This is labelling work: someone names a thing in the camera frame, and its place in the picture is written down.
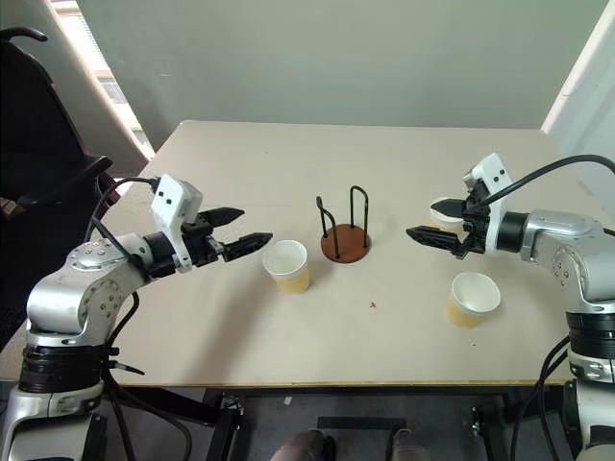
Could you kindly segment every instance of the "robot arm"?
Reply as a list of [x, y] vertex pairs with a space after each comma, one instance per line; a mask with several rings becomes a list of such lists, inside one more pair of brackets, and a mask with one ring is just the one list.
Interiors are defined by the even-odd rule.
[[598, 446], [597, 437], [602, 439], [600, 444], [614, 444], [615, 237], [585, 216], [539, 209], [519, 213], [509, 211], [502, 200], [481, 205], [510, 184], [508, 177], [495, 181], [496, 173], [503, 175], [505, 170], [492, 154], [464, 178], [469, 192], [466, 200], [433, 205], [444, 214], [463, 218], [468, 232], [463, 242], [455, 233], [426, 226], [406, 233], [418, 243], [448, 250], [459, 259], [468, 252], [518, 253], [522, 260], [553, 274], [567, 295], [567, 305], [562, 307], [570, 329], [570, 369], [578, 378], [574, 384], [581, 446]]
[[[155, 194], [152, 212], [159, 231], [119, 236], [122, 248], [107, 238], [85, 242], [33, 289], [21, 376], [5, 414], [2, 461], [83, 451], [91, 410], [104, 388], [101, 372], [109, 366], [110, 354], [117, 353], [108, 344], [111, 330], [120, 306], [138, 288], [219, 256], [231, 261], [249, 255], [273, 236], [253, 233], [231, 244], [219, 242], [212, 236], [214, 229], [230, 224], [242, 210], [222, 207], [199, 213], [201, 193], [167, 175]], [[70, 444], [64, 442], [52, 453], [59, 434], [74, 446], [66, 451]]]

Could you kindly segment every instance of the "floor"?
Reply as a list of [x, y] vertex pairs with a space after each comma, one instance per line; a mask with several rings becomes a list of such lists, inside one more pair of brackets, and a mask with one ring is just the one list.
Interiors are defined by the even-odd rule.
[[[4, 411], [10, 389], [0, 383], [0, 412]], [[173, 389], [199, 400], [203, 389]], [[448, 396], [259, 397], [245, 401], [246, 420], [235, 437], [231, 461], [269, 461], [276, 449], [295, 432], [315, 427], [319, 416], [406, 418], [417, 438], [435, 460], [486, 460], [481, 438], [472, 434], [471, 411], [485, 398]], [[97, 412], [109, 419], [107, 460], [125, 459], [117, 424], [111, 408], [103, 402]], [[184, 439], [177, 429], [150, 414], [125, 409], [136, 456], [139, 460], [181, 459]], [[212, 429], [187, 424], [193, 438], [190, 460], [205, 460]], [[552, 417], [553, 436], [562, 461], [572, 460], [561, 425]], [[337, 442], [338, 461], [383, 460], [388, 431], [327, 430]], [[518, 459], [548, 459], [547, 446], [538, 421], [527, 421], [519, 438]]]

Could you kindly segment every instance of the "white panel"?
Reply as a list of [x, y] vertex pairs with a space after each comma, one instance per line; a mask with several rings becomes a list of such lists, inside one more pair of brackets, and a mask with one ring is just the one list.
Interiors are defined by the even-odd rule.
[[[596, 24], [542, 127], [564, 157], [581, 154], [615, 161], [615, 1]], [[615, 217], [615, 177], [600, 165], [578, 174]]]

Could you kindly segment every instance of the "brown round base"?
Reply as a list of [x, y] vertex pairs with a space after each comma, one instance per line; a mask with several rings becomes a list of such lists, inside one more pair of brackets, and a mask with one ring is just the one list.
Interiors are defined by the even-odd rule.
[[367, 235], [367, 248], [363, 248], [363, 229], [359, 226], [350, 227], [350, 224], [340, 224], [335, 226], [337, 230], [337, 245], [339, 246], [339, 257], [335, 257], [335, 243], [333, 239], [333, 228], [327, 229], [327, 237], [320, 239], [320, 248], [323, 254], [333, 262], [348, 264], [349, 262], [359, 261], [369, 253], [372, 241]]

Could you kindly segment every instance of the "chair armrest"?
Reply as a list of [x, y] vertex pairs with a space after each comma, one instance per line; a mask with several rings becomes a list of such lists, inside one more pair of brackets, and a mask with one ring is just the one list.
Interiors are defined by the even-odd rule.
[[59, 179], [57, 184], [28, 192], [19, 197], [17, 202], [25, 208], [58, 202], [69, 196], [77, 186], [93, 180], [112, 165], [110, 158], [86, 156], [84, 163], [77, 165], [65, 178]]

